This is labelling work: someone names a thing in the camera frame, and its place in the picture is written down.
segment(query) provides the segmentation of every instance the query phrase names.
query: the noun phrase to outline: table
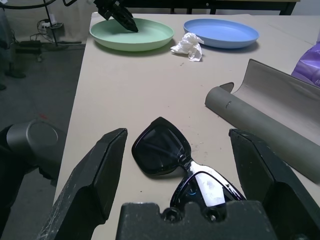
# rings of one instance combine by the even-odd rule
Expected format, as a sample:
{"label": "table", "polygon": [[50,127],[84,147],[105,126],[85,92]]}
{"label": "table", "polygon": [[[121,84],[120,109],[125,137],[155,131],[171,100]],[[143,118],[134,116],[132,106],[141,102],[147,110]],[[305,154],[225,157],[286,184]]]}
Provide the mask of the table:
{"label": "table", "polygon": [[176,9],[210,9],[210,14],[216,14],[217,9],[225,10],[266,10],[280,11],[280,15],[291,15],[296,3],[300,0],[126,0],[124,5],[128,8],[170,8],[174,13]]}
{"label": "table", "polygon": [[[157,117],[172,122],[192,147],[193,158],[216,169],[241,189],[228,131],[232,126],[205,107],[205,97],[213,87],[234,82],[234,91],[242,83],[248,60],[257,61],[291,73],[299,58],[312,46],[320,17],[245,15],[136,14],[175,30],[173,41],[163,48],[128,53],[107,49],[88,37],[79,82],[74,99],[68,135],[56,188],[57,199],[71,171],[105,133],[127,128],[128,138],[117,193],[110,218],[98,226],[93,240],[114,240],[121,205],[125,202],[156,202],[163,211],[183,175],[150,178],[144,175],[131,155],[138,135]],[[186,56],[170,53],[170,47],[184,35],[183,23],[195,18],[220,18],[254,27],[260,33],[257,44],[246,49],[202,48],[202,62],[190,62]],[[97,13],[91,25],[102,21]],[[292,28],[290,23],[300,22]],[[295,171],[320,204],[320,188]]]}
{"label": "table", "polygon": [[280,15],[291,15],[300,0],[214,0],[210,14],[217,9],[280,11]]}

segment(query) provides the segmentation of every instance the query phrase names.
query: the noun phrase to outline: crumpled tissue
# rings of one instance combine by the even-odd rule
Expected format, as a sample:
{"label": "crumpled tissue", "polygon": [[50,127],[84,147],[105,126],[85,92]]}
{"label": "crumpled tissue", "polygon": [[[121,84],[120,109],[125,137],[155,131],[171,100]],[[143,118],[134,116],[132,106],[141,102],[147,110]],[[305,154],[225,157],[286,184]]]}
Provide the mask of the crumpled tissue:
{"label": "crumpled tissue", "polygon": [[174,54],[188,54],[190,62],[199,62],[202,57],[200,44],[204,41],[192,32],[187,32],[182,40],[175,46],[171,47]]}

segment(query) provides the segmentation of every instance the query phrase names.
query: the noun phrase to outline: gray floor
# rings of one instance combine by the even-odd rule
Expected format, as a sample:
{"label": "gray floor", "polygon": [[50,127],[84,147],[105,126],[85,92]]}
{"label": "gray floor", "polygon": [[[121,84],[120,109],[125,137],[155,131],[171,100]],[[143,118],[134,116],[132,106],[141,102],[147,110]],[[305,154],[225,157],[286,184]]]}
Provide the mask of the gray floor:
{"label": "gray floor", "polygon": [[[27,75],[22,79],[6,77],[6,64],[0,59],[0,83],[7,86],[0,91],[0,130],[42,118],[67,132],[83,54],[83,46],[74,46],[43,52],[42,62],[30,54],[17,55],[17,65]],[[55,190],[38,170],[27,174],[1,240],[35,239],[51,210]]]}

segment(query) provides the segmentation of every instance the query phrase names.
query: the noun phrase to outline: gray pipe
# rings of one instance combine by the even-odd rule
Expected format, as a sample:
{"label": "gray pipe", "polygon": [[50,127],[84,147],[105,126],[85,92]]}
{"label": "gray pipe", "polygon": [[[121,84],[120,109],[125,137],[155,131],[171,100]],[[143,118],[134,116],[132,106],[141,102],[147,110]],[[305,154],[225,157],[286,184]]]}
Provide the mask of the gray pipe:
{"label": "gray pipe", "polygon": [[263,139],[284,161],[320,183],[320,146],[272,119],[221,87],[214,87],[205,105],[240,130]]}

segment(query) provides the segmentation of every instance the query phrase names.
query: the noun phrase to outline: black sunglasses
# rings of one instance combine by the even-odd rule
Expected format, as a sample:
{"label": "black sunglasses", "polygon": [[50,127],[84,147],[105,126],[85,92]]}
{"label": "black sunglasses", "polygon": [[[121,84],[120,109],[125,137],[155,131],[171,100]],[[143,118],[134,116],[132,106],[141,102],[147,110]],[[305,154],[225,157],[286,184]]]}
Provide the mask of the black sunglasses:
{"label": "black sunglasses", "polygon": [[196,163],[184,135],[163,117],[154,120],[137,138],[132,155],[140,169],[149,175],[164,175],[182,167],[187,176],[175,190],[170,206],[183,209],[197,202],[201,209],[245,200],[222,175],[209,166]]}

